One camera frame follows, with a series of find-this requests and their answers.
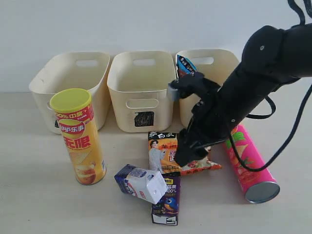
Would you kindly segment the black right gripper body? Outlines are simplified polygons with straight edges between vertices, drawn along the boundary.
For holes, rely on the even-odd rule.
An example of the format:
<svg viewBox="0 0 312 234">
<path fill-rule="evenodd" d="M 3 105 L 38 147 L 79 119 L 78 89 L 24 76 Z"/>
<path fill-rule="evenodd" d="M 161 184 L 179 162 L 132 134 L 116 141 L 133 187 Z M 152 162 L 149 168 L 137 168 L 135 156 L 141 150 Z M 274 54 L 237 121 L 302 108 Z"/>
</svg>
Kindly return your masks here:
<svg viewBox="0 0 312 234">
<path fill-rule="evenodd" d="M 188 146 L 207 146 L 224 142 L 229 134 L 221 113 L 217 84 L 206 78 L 186 78 L 189 92 L 200 97 L 192 109 L 193 117 L 186 134 Z"/>
</svg>

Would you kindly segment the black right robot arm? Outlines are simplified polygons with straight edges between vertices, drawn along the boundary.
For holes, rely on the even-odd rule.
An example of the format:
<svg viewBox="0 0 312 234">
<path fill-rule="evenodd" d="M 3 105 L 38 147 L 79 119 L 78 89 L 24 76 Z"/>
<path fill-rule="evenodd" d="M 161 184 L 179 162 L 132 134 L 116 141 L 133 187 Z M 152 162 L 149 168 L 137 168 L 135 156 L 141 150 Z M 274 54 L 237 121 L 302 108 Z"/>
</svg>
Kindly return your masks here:
<svg viewBox="0 0 312 234">
<path fill-rule="evenodd" d="M 312 26 L 283 30 L 267 25 L 249 38 L 241 62 L 222 85 L 200 72 L 171 82 L 177 98 L 199 97 L 188 127 L 178 135 L 176 163 L 202 159 L 206 147 L 226 141 L 271 92 L 311 75 Z"/>
</svg>

